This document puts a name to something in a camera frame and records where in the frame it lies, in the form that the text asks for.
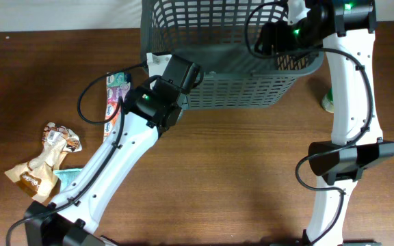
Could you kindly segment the green capped jar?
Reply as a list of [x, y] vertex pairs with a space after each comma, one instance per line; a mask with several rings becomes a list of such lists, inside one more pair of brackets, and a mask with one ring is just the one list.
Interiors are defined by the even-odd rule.
[[321, 107], [329, 113], [334, 113], [332, 89], [329, 89], [329, 91], [322, 98]]

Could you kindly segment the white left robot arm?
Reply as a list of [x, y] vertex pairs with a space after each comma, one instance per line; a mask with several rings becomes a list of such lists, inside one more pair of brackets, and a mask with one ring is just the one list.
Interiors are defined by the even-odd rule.
[[94, 232], [110, 199], [160, 136], [174, 126], [192, 89], [202, 81], [201, 67], [177, 55], [148, 55], [156, 71], [120, 99], [120, 117], [109, 137], [81, 173], [44, 206], [33, 202], [25, 212], [28, 245], [113, 245]]

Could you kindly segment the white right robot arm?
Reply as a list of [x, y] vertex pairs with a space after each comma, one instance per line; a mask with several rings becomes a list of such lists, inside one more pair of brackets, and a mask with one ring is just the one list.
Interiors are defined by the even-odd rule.
[[383, 137], [373, 90], [374, 1], [277, 1], [287, 22], [266, 23], [248, 52], [259, 59], [323, 53], [328, 59], [333, 127], [303, 158], [316, 175], [311, 220], [302, 245], [342, 245], [350, 196], [363, 173], [394, 155]]

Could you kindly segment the grey plastic basket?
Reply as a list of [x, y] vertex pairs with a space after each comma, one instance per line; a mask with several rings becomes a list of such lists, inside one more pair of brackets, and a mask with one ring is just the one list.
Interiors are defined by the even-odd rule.
[[253, 45], [267, 22], [288, 21], [273, 1], [143, 0], [140, 59], [147, 53], [178, 55], [202, 67], [204, 78], [189, 95], [189, 109], [268, 107], [300, 77], [315, 72], [324, 55], [258, 59]]

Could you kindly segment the Kleenex tissue multipack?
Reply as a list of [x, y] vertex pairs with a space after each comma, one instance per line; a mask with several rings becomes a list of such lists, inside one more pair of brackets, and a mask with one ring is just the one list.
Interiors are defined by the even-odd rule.
[[107, 104], [105, 120], [112, 117], [118, 107], [119, 98], [124, 99], [127, 92], [131, 89], [131, 81], [131, 75], [126, 72], [119, 72], [106, 78]]

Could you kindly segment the mint green wrapper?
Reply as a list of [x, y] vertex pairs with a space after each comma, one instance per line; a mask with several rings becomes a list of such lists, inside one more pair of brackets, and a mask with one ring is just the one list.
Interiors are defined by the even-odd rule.
[[60, 192], [69, 186], [73, 180], [81, 173], [81, 168], [54, 170], [53, 173], [60, 180]]

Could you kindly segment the brown crumpled snack bag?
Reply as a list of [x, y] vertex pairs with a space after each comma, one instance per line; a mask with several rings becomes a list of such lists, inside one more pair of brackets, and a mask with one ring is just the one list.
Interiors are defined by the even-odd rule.
[[5, 175], [37, 202], [44, 202], [57, 184], [54, 171], [66, 155], [82, 150], [79, 136], [71, 129], [49, 122], [42, 134], [42, 152], [25, 163], [15, 165]]

